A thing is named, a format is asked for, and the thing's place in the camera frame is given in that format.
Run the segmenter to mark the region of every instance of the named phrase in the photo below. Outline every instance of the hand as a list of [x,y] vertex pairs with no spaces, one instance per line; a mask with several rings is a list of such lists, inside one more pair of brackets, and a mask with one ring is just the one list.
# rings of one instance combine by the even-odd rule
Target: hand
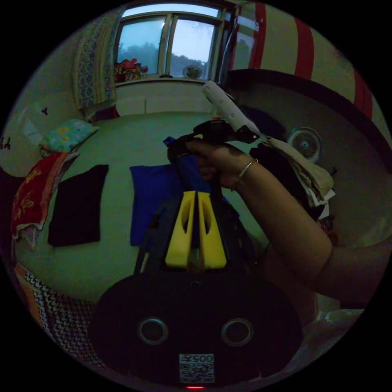
[[204,181],[211,181],[219,173],[223,188],[231,189],[238,176],[252,158],[229,144],[211,145],[200,140],[186,143],[187,149],[197,156],[197,164]]

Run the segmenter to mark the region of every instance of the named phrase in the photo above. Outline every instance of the fan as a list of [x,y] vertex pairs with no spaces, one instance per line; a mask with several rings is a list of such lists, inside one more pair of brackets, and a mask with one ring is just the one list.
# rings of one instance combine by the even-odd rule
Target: fan
[[301,127],[294,129],[287,143],[312,163],[318,162],[321,158],[323,150],[321,139],[319,134],[312,128]]
[[188,65],[184,68],[183,75],[189,79],[199,79],[202,75],[202,71],[196,65]]

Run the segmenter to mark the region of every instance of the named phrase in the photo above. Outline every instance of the floral pillow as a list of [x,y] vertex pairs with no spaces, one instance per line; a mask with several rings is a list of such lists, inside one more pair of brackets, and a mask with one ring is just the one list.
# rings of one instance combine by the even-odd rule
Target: floral pillow
[[53,152],[75,152],[91,135],[99,130],[82,120],[69,120],[46,135],[39,144],[43,157]]

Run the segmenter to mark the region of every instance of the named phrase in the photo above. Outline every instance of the bracelet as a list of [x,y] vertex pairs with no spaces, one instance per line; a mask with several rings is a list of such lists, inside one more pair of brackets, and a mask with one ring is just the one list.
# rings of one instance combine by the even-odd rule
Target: bracelet
[[258,159],[254,159],[251,162],[249,162],[245,169],[241,172],[241,174],[238,176],[238,178],[236,179],[235,183],[233,184],[232,187],[232,192],[235,190],[236,185],[240,182],[241,178],[245,175],[245,173],[249,170],[249,168],[254,164],[254,163],[258,163]]

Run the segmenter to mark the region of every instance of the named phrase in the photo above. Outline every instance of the camera lens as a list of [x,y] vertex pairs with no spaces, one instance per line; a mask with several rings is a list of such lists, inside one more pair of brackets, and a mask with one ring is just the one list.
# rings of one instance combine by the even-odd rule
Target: camera lens
[[232,347],[240,347],[248,343],[253,337],[253,326],[244,318],[228,321],[222,328],[223,341]]
[[139,323],[138,336],[146,344],[158,345],[167,340],[168,329],[162,320],[149,317]]

